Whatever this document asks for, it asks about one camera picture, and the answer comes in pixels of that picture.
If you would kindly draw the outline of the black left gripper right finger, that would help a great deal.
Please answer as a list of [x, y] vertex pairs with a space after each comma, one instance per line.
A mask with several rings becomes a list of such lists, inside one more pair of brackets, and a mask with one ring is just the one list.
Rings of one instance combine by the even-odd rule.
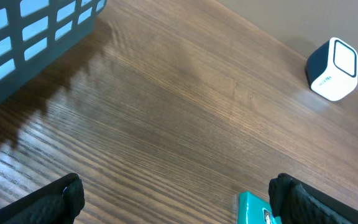
[[358, 210], [281, 173], [268, 188], [273, 217], [291, 224], [358, 224]]

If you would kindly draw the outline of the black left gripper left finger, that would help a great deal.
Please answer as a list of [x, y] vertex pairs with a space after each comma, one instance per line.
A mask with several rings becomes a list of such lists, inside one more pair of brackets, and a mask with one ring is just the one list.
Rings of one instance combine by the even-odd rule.
[[73, 223], [84, 206], [82, 181], [69, 173], [1, 208], [0, 223]]

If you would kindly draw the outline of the green 3M gloves package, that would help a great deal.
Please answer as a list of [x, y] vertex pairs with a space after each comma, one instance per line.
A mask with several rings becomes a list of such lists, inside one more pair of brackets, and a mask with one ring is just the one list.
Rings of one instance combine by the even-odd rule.
[[274, 217], [270, 204], [250, 191], [242, 192], [237, 198], [237, 224], [282, 224]]

